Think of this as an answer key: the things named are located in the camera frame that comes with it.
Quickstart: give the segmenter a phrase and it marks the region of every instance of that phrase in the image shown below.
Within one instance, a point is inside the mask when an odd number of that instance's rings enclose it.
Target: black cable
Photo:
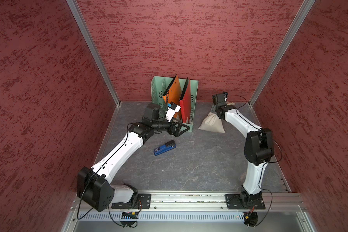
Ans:
[[[136,201],[136,203],[135,203],[135,205],[137,205],[138,204],[138,213],[136,214],[136,216],[137,216],[137,218],[138,218],[138,215],[139,215],[139,213],[142,211],[142,208],[143,208],[143,205],[142,205],[142,202],[141,202],[141,200],[138,200],[138,201]],[[112,215],[111,215],[111,212],[109,211],[109,205],[108,205],[108,213],[109,213],[109,217],[111,218],[111,220],[116,224],[116,225],[118,225],[118,226],[122,226],[122,227],[125,227],[124,225],[120,225],[120,224],[118,224],[116,221],[114,221],[113,220],[113,218],[112,218]],[[135,226],[128,226],[129,228],[135,228],[135,227],[137,227],[137,225],[138,225],[138,221],[137,220],[135,220],[135,223],[136,223],[136,225]]]
[[[240,95],[235,95],[235,96],[239,96],[239,97],[241,97],[241,98],[243,98],[243,99],[245,100],[245,104],[243,104],[242,106],[238,107],[238,108],[236,109],[236,110],[238,110],[239,108],[241,108],[241,107],[243,107],[244,105],[246,105],[247,100],[246,100],[246,98],[244,98],[243,96],[240,96]]]
[[[92,178],[93,178],[95,175],[97,175],[97,172],[94,173],[94,174],[89,178],[88,183],[86,184],[86,186],[85,186],[85,188],[84,188],[84,191],[83,191],[83,193],[81,194],[80,202],[79,202],[79,207],[78,207],[78,214],[77,214],[77,216],[76,216],[78,220],[80,220],[80,219],[82,219],[83,217],[85,217],[85,216],[86,216],[90,211],[92,211],[92,209],[93,209],[93,208],[91,208],[86,214],[84,214],[82,217],[79,217],[80,205],[81,205],[82,197],[84,196],[84,193],[85,193],[85,191],[86,191],[86,188],[88,188],[89,184],[92,182]]]
[[[135,202],[135,205],[134,205],[134,206],[128,207],[128,209],[132,209],[132,208],[134,208],[134,207],[135,207],[137,204],[138,204],[138,201],[137,201],[137,202]]]
[[[240,196],[240,194],[236,194],[236,195],[234,195],[233,197],[231,197],[227,202],[231,202],[231,200],[233,199],[233,198],[235,198],[235,197],[237,197],[237,196]]]
[[[124,143],[111,155],[111,157],[114,156],[114,154],[116,154],[116,152],[118,152],[118,151],[120,150],[120,148],[126,144],[126,141],[128,140],[128,134],[129,134],[129,125],[131,125],[131,124],[134,124],[134,123],[129,123],[129,124],[126,126],[126,131],[127,131],[127,133],[126,133],[125,142],[124,142]],[[111,157],[109,157],[109,158],[102,164],[102,167],[108,162],[109,159],[111,159]],[[94,174],[89,178],[88,183],[86,184],[86,186],[85,186],[85,188],[84,188],[84,191],[83,191],[83,193],[81,194],[80,202],[79,202],[79,207],[78,207],[78,214],[77,214],[77,219],[78,219],[78,220],[80,220],[80,219],[82,219],[83,217],[85,217],[85,216],[93,209],[93,208],[91,208],[86,214],[84,214],[82,217],[79,217],[79,211],[80,211],[80,205],[81,205],[82,197],[84,196],[84,193],[85,193],[86,189],[88,188],[89,184],[91,183],[93,177],[94,177],[95,175],[97,175],[97,173],[99,172],[99,170],[100,170],[102,167],[100,167],[100,168],[98,169],[98,171],[97,171],[96,173],[94,173]]]
[[[260,178],[259,178],[259,182],[258,182],[258,186],[259,186],[260,189],[262,189],[261,186],[260,186],[260,181],[262,180],[262,174],[263,174],[263,168],[264,168],[264,166],[265,166],[266,164],[278,163],[279,161],[282,160],[282,151],[281,151],[281,148],[280,148],[280,146],[278,145],[278,143],[277,143],[273,138],[272,138],[272,140],[273,140],[273,142],[278,146],[278,149],[280,150],[280,153],[281,153],[281,157],[280,157],[280,159],[279,159],[278,161],[275,161],[275,162],[268,162],[268,163],[265,163],[265,164],[262,166],[262,171],[261,171],[261,173],[260,173]],[[268,212],[269,212],[269,210],[270,210],[270,207],[272,206],[272,201],[273,201],[273,194],[272,194],[272,192],[271,192],[269,189],[264,189],[264,188],[263,188],[262,190],[266,190],[266,191],[268,191],[268,192],[270,193],[270,204],[269,204],[269,208],[268,208],[267,213],[265,214],[264,218],[263,218],[258,224],[256,224],[255,226],[260,225],[260,223],[262,223],[262,221],[266,218],[266,216],[267,216],[267,214],[268,214]]]
[[[118,224],[117,222],[115,222],[115,221],[112,219],[111,212],[109,211],[109,204],[108,204],[108,213],[109,213],[109,217],[111,218],[111,220],[112,220],[116,225],[121,226],[121,227],[125,227],[125,226],[123,226],[123,225]]]

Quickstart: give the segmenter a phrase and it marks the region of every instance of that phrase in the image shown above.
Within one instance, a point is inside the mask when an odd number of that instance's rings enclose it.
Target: sandbag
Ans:
[[[202,121],[199,129],[204,131],[225,133],[223,129],[222,120],[212,112],[209,112],[206,118]]]

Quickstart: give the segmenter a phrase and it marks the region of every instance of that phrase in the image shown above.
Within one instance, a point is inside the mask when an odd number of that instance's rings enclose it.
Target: vented metal panel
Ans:
[[[121,212],[111,212],[113,220],[135,221],[121,218]],[[82,220],[109,221],[108,212],[90,212]],[[138,221],[180,221],[180,222],[243,222],[243,214],[238,212],[140,212]]]
[[[157,102],[157,101],[158,101],[157,95],[156,95],[156,94],[153,94],[153,93],[156,93],[156,92],[157,92],[156,85],[155,85],[154,82],[151,83],[151,89],[153,90],[153,91],[152,91],[152,94],[151,94],[152,101],[153,101],[153,102]]]

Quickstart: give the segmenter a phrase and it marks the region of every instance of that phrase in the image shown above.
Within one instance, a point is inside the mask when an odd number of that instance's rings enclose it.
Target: aluminum frame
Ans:
[[[95,43],[94,43],[93,38],[92,38],[92,35],[90,34],[90,32],[88,30],[88,27],[86,25],[84,17],[82,16],[82,13],[80,11],[78,3],[76,2],[76,0],[66,0],[66,1],[67,1],[68,6],[71,9],[73,17],[76,20],[76,23],[79,26],[81,34],[83,35],[83,37],[84,37],[84,39],[86,41],[86,44],[88,45],[88,47],[90,49],[90,52],[92,53],[93,58],[94,58],[95,62],[97,63],[99,71],[102,74],[102,77],[103,77],[103,79],[104,79],[104,81],[106,83],[106,86],[107,86],[109,92],[112,95],[113,100],[115,101],[116,106],[119,106],[120,105],[120,99],[119,99],[119,97],[117,95],[117,92],[116,92],[115,88],[112,85],[112,82],[111,82],[111,79],[109,78],[107,69],[106,69],[106,67],[103,64],[102,58],[99,55],[97,47],[95,46]]]
[[[199,212],[204,212],[202,214],[211,214],[219,215],[219,219],[222,215],[239,215],[245,210],[228,210],[226,205],[226,200],[224,198],[225,194],[237,194],[237,192],[196,192],[196,191],[139,191],[140,193],[150,193],[151,194],[151,205],[150,209],[143,209],[142,215],[175,215],[175,214],[190,214],[197,215]],[[305,203],[302,200],[300,193],[272,193],[273,202],[271,205],[270,212],[296,212],[297,217],[302,225],[302,229],[306,232],[315,232],[316,228],[314,227],[310,216],[307,212]],[[271,200],[270,193],[262,194],[266,207],[269,207]],[[68,220],[65,222],[62,232],[72,232],[75,229],[77,219],[77,208],[78,208],[79,198],[75,198],[73,205],[71,207],[72,212],[69,213]],[[82,202],[80,205],[80,215],[83,215],[90,209],[90,206]],[[265,210],[255,210],[256,212],[266,212]],[[121,212],[126,211],[123,209],[110,209],[111,214],[121,215]],[[106,212],[97,212],[92,210],[90,212],[93,214],[92,218],[86,218],[82,220],[87,221],[101,221],[108,220],[109,217],[106,216]],[[189,218],[180,217],[176,221],[188,221]],[[236,218],[231,219],[232,221],[240,221]],[[154,221],[147,220],[147,218],[138,219],[138,221]]]
[[[275,70],[278,63],[280,62],[283,54],[285,54],[292,39],[294,38],[295,34],[299,30],[299,27],[302,25],[305,17],[307,16],[308,12],[311,10],[311,7],[313,6],[315,1],[316,0],[304,0],[304,2],[302,3],[301,7],[299,8],[299,10],[297,12],[297,15],[295,16],[294,20],[292,21],[286,35],[284,36],[279,48],[277,49],[275,56],[273,57],[272,61],[270,62],[269,67],[267,68],[267,70],[264,73],[262,79],[260,80],[258,86],[256,87],[253,95],[250,98],[249,104],[251,106],[253,106],[255,104],[260,93],[264,89],[264,86],[267,84],[273,71]]]
[[[122,211],[90,212],[82,221],[135,221],[122,216]],[[138,222],[244,222],[243,212],[179,212],[179,211],[142,211]]]

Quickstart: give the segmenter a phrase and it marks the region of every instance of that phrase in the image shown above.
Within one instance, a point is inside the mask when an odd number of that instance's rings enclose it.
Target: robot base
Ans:
[[[262,198],[262,193],[249,195],[248,201],[245,201],[246,192],[241,192],[241,194],[225,194],[227,208],[228,209],[265,209],[264,201]]]
[[[111,209],[149,209],[149,206],[151,205],[151,194],[148,193],[138,193],[136,200],[134,202],[134,205],[132,205],[130,202],[127,203],[113,203],[111,205]]]

